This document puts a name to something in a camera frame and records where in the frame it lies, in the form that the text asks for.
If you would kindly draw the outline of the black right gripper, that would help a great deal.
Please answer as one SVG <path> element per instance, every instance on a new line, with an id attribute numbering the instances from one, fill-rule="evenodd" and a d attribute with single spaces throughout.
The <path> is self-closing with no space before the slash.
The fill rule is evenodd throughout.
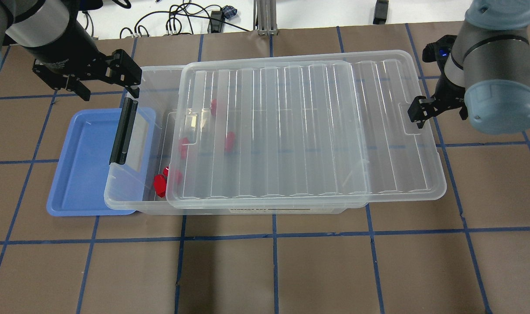
<path id="1" fill-rule="evenodd" d="M 445 73 L 441 73 L 435 92 L 431 97 L 417 96 L 407 109 L 411 123 L 418 129 L 423 129 L 425 123 L 441 114 L 453 109 L 459 109 L 459 116 L 464 121 L 468 119 L 468 109 L 465 101 L 465 88 L 452 83 Z"/>

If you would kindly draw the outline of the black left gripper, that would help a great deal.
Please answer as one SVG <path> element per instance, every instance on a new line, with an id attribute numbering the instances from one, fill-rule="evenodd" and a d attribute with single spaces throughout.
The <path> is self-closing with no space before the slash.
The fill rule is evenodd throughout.
<path id="1" fill-rule="evenodd" d="M 123 49 L 106 56 L 78 22 L 69 22 L 49 44 L 33 47 L 32 55 L 32 71 L 53 90 L 68 90 L 88 102 L 91 91 L 84 82 L 99 80 L 123 87 L 135 99 L 140 96 L 142 69 L 132 57 Z"/>

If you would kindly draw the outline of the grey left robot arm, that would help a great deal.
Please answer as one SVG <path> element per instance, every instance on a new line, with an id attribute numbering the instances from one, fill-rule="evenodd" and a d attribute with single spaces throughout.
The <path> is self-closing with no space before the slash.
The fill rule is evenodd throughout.
<path id="1" fill-rule="evenodd" d="M 33 72 L 51 89 L 89 101 L 85 81 L 123 87 L 138 98 L 142 69 L 124 50 L 105 55 L 78 22 L 79 0 L 0 0 L 1 48 L 9 37 L 34 56 Z"/>

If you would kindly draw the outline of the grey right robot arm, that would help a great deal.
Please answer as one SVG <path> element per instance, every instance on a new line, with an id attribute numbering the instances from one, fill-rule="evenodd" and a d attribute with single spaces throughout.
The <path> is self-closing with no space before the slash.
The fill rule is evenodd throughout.
<path id="1" fill-rule="evenodd" d="M 475 0 L 457 35 L 427 44 L 424 62 L 440 77 L 430 97 L 415 97 L 407 115 L 418 128 L 448 110 L 490 135 L 530 129 L 530 0 Z"/>

